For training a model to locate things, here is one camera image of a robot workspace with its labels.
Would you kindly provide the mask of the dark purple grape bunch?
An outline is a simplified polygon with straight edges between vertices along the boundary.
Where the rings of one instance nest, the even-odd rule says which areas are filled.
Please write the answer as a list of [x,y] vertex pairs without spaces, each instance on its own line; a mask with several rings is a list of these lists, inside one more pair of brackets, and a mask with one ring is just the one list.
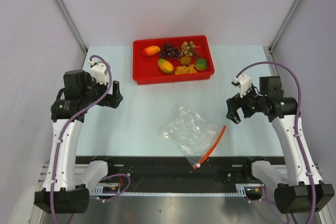
[[170,43],[165,43],[162,45],[161,50],[160,50],[160,58],[166,59],[180,59],[182,56],[181,50],[173,46]]

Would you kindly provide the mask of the green round orange fruit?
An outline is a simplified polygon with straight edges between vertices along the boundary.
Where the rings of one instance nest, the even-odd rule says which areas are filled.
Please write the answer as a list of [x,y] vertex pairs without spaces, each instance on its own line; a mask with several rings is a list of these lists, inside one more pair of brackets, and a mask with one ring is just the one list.
[[197,71],[205,71],[208,67],[207,60],[204,58],[199,58],[195,61],[194,67]]

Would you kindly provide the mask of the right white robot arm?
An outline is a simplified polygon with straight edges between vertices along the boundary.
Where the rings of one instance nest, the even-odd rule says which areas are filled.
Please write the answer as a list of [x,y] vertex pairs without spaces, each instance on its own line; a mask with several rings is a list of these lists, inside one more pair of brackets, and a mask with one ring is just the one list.
[[296,117],[296,99],[284,96],[279,76],[261,77],[256,88],[248,75],[241,74],[233,78],[232,84],[240,91],[227,99],[226,117],[240,123],[238,109],[245,118],[257,112],[267,116],[278,136],[287,170],[284,175],[262,159],[242,169],[243,179],[249,183],[260,180],[273,192],[282,214],[322,210],[334,196],[334,188],[324,183],[310,156],[301,118]]

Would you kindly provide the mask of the green orange mango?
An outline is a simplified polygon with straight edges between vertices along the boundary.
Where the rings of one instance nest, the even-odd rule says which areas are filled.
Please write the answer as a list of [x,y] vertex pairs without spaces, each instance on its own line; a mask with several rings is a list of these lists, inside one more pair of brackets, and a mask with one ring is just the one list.
[[167,61],[163,58],[160,58],[157,62],[158,62],[157,65],[158,65],[159,69],[163,73],[165,73],[165,74],[172,74],[173,73],[174,67],[169,61]]

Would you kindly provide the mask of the orange red mango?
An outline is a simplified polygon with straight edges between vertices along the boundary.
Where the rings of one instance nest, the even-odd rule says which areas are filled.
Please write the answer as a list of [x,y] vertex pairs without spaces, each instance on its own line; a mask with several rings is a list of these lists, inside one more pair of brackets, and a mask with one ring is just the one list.
[[159,46],[148,46],[142,50],[144,56],[152,56],[161,51]]

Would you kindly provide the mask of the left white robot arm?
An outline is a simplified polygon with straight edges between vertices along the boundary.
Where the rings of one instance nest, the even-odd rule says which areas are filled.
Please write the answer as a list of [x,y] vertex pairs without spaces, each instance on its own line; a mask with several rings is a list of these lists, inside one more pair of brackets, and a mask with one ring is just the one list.
[[64,87],[51,106],[53,145],[42,189],[35,192],[34,205],[49,214],[82,214],[89,205],[90,190],[102,179],[110,182],[116,169],[104,161],[93,161],[75,177],[76,150],[85,114],[94,105],[116,109],[123,96],[119,82],[108,69],[67,71]]

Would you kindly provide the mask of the tan longan bunch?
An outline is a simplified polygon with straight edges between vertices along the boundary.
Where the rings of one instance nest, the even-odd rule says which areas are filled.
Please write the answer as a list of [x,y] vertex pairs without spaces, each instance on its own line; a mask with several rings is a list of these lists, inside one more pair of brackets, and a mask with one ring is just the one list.
[[199,53],[196,51],[197,48],[200,48],[200,46],[195,45],[192,41],[190,42],[184,41],[180,46],[181,49],[180,55],[186,57],[200,58]]

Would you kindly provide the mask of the clear zip top bag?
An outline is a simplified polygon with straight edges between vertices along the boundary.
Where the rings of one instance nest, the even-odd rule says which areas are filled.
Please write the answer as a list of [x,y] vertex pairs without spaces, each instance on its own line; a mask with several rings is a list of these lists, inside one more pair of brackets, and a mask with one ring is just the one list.
[[198,169],[215,150],[225,130],[225,125],[207,121],[189,107],[177,106],[160,134],[180,148],[193,169]]

